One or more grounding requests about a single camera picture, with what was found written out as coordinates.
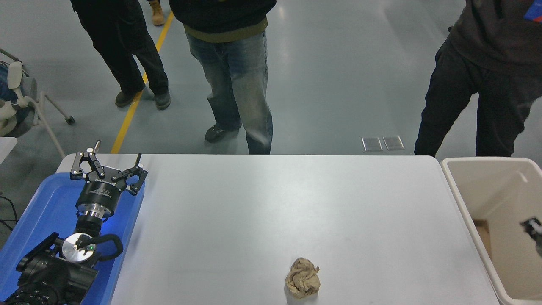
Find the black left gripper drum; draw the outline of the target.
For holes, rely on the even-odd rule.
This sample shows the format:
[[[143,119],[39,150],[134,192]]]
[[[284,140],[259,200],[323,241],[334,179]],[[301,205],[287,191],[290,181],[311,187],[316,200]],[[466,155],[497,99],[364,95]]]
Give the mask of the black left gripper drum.
[[[76,201],[76,208],[83,213],[94,206],[101,206],[104,213],[115,213],[122,191],[124,191],[122,181],[111,182],[100,178],[86,181]]]

